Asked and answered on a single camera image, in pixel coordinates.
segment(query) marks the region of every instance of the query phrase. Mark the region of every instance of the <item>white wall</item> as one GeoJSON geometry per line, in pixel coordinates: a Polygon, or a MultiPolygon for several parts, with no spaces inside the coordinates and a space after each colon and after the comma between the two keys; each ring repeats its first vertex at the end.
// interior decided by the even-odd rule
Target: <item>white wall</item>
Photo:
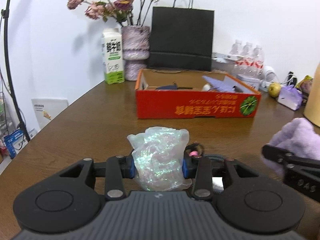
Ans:
{"type": "MultiPolygon", "coordinates": [[[[5,2],[0,0],[1,8],[5,2]]],[[[117,25],[112,20],[105,24],[87,19],[83,14],[85,5],[69,11],[66,2],[11,3],[12,78],[29,129],[38,129],[31,98],[66,98],[72,103],[103,80],[101,32],[117,25]]],[[[170,6],[172,2],[161,0],[158,5],[170,6]]],[[[235,39],[260,44],[266,64],[273,66],[281,79],[289,70],[299,78],[313,75],[320,61],[320,0],[195,0],[194,7],[216,12],[216,52],[227,53],[235,39]]]]}

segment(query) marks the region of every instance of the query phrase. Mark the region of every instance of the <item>open box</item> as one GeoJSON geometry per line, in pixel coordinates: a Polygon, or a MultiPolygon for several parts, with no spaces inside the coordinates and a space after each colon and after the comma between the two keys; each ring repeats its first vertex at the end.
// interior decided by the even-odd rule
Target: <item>open box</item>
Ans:
{"type": "Polygon", "coordinates": [[[198,116],[254,117],[261,93],[229,74],[205,71],[142,69],[135,86],[137,116],[141,119],[193,118],[198,116]],[[241,93],[202,91],[209,76],[236,86],[241,93]],[[189,89],[156,90],[177,84],[189,89]]]}

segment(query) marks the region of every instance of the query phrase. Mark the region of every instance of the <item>floor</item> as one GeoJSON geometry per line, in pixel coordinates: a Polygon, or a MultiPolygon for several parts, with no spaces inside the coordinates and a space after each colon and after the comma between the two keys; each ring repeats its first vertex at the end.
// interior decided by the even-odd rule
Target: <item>floor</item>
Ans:
{"type": "Polygon", "coordinates": [[[0,163],[0,175],[11,161],[12,160],[9,156],[4,157],[3,161],[0,163]]]}

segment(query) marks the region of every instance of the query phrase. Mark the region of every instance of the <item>black metal pole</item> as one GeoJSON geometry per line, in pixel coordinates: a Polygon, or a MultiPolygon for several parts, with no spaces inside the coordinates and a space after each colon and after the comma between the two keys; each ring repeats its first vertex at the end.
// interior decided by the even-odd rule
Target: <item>black metal pole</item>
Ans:
{"type": "Polygon", "coordinates": [[[18,107],[18,102],[16,99],[16,95],[14,93],[14,89],[13,89],[13,83],[12,83],[12,77],[11,77],[11,71],[10,71],[10,63],[9,63],[9,53],[8,53],[8,18],[9,18],[9,7],[10,7],[10,1],[11,0],[7,0],[7,6],[5,11],[3,12],[3,17],[4,17],[4,60],[5,60],[5,68],[7,70],[7,76],[8,76],[8,83],[9,83],[9,87],[10,87],[10,94],[12,97],[12,101],[14,104],[14,108],[17,112],[17,116],[20,122],[20,128],[24,133],[24,136],[26,137],[27,141],[30,141],[30,136],[28,134],[27,128],[26,128],[26,124],[24,123],[21,113],[20,113],[20,109],[18,107]]]}

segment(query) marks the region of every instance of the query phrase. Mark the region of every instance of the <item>wooden table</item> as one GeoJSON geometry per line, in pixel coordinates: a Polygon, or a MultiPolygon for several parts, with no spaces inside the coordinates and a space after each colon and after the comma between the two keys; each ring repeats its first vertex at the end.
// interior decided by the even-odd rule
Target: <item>wooden table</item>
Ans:
{"type": "MultiPolygon", "coordinates": [[[[10,239],[20,230],[12,212],[17,194],[85,157],[103,162],[113,155],[128,155],[129,134],[152,126],[185,128],[190,142],[201,142],[207,153],[236,158],[277,178],[261,162],[261,147],[284,124],[301,116],[301,110],[293,112],[263,95],[255,118],[138,120],[134,83],[101,83],[42,129],[0,176],[0,239],[10,239]]],[[[138,188],[131,180],[125,186],[127,190],[138,188]]],[[[96,190],[103,193],[103,179],[97,179],[96,190]]],[[[306,212],[297,231],[308,239],[316,239],[320,205],[304,198],[306,212]]]]}

